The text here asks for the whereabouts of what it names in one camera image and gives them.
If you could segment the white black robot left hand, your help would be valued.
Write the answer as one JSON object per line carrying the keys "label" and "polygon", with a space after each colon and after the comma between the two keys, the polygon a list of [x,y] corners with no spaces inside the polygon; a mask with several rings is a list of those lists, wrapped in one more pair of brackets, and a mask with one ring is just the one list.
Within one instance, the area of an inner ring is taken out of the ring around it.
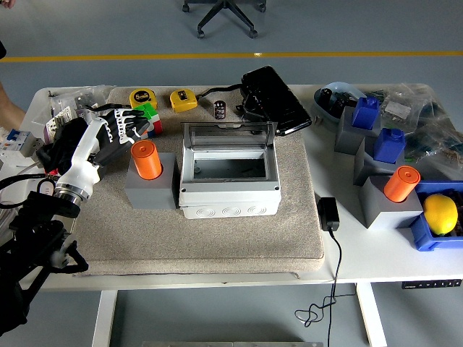
{"label": "white black robot left hand", "polygon": [[83,133],[71,158],[71,165],[56,183],[54,195],[76,205],[89,200],[93,186],[101,180],[99,170],[125,154],[142,139],[150,126],[150,118],[142,110],[106,104],[92,112],[100,112]]}

